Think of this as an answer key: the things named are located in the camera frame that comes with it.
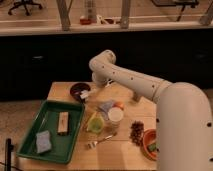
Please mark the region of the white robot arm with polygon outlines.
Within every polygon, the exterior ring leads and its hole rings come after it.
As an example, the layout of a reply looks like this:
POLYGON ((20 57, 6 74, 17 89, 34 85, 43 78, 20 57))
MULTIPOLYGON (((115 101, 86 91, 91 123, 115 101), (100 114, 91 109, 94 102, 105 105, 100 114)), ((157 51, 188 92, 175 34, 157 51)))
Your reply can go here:
POLYGON ((103 87, 113 80, 156 104, 157 171, 213 171, 213 112, 197 86, 172 83, 115 64, 105 50, 89 61, 92 80, 103 87))

